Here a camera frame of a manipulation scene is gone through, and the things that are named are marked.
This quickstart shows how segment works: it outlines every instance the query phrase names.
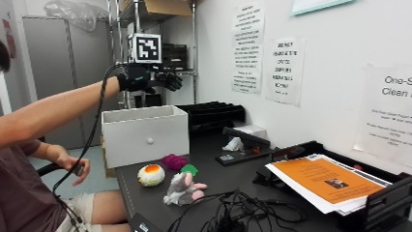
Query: white tissue box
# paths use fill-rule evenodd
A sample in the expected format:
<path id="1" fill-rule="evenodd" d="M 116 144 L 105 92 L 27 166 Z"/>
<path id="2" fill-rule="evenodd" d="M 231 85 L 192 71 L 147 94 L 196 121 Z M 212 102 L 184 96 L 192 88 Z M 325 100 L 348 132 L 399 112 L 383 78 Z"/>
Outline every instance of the white tissue box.
<path id="1" fill-rule="evenodd" d="M 233 128 L 233 129 L 239 130 L 241 132 L 245 132 L 248 134 L 252 134 L 252 135 L 255 135 L 260 138 L 267 139 L 267 130 L 264 130 L 263 128 L 259 128 L 255 125 L 247 125 L 247 126 L 237 127 L 237 128 Z"/>
<path id="2" fill-rule="evenodd" d="M 189 154 L 188 114 L 172 105 L 104 111 L 108 168 Z"/>

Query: gray cabinet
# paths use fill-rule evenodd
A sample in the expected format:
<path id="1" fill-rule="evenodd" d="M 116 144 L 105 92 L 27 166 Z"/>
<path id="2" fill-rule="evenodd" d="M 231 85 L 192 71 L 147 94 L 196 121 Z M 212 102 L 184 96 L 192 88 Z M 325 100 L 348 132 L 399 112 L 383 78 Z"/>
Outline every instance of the gray cabinet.
<path id="1" fill-rule="evenodd" d="M 92 32 L 55 17 L 25 16 L 23 23 L 39 100 L 103 79 L 112 63 L 104 21 L 96 23 Z M 103 106 L 103 110 L 112 109 L 117 109 L 115 99 Z M 95 113 L 96 108 L 45 134 L 47 142 L 60 144 L 67 149 L 84 147 L 93 127 Z M 99 144 L 100 132 L 97 122 L 92 145 Z"/>

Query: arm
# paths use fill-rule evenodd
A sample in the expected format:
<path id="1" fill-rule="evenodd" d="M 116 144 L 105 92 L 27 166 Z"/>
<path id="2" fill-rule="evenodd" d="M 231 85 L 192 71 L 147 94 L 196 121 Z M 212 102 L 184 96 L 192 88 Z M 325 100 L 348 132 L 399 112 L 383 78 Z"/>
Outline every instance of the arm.
<path id="1" fill-rule="evenodd" d="M 71 157 L 67 150 L 61 146 L 52 145 L 49 143 L 40 143 L 37 150 L 33 154 L 31 154 L 31 156 L 56 163 L 67 171 L 72 168 L 72 165 L 77 161 L 77 158 Z M 84 165 L 84 170 L 81 176 L 75 181 L 73 186 L 83 183 L 91 172 L 91 161 L 88 159 L 80 159 L 80 164 Z"/>
<path id="2" fill-rule="evenodd" d="M 79 117 L 99 102 L 101 82 L 53 95 L 0 117 L 0 148 L 43 136 Z M 116 76 L 108 78 L 104 97 L 120 91 Z"/>

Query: plush toy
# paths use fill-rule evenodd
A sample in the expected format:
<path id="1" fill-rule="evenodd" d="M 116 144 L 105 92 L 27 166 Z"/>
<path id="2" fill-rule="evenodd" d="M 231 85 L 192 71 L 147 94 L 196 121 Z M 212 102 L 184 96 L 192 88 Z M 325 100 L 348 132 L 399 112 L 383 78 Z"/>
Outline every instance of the plush toy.
<path id="1" fill-rule="evenodd" d="M 196 199 L 205 196 L 203 192 L 205 188 L 205 184 L 193 183 L 193 175 L 191 172 L 177 173 L 171 179 L 168 195 L 164 197 L 164 202 L 168 205 L 191 204 Z"/>

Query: poster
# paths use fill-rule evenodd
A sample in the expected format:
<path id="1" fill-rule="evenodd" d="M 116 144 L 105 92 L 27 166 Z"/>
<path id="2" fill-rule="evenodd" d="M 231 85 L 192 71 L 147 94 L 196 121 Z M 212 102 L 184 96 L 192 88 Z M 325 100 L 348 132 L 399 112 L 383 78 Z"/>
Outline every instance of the poster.
<path id="1" fill-rule="evenodd" d="M 260 93 L 264 10 L 257 2 L 236 8 L 232 27 L 232 90 Z"/>
<path id="2" fill-rule="evenodd" d="M 280 39 L 271 44 L 267 98 L 300 104 L 305 39 Z"/>
<path id="3" fill-rule="evenodd" d="M 412 167 L 412 66 L 367 67 L 355 149 Z"/>
<path id="4" fill-rule="evenodd" d="M 355 0 L 295 0 L 292 14 L 304 14 L 353 1 Z"/>

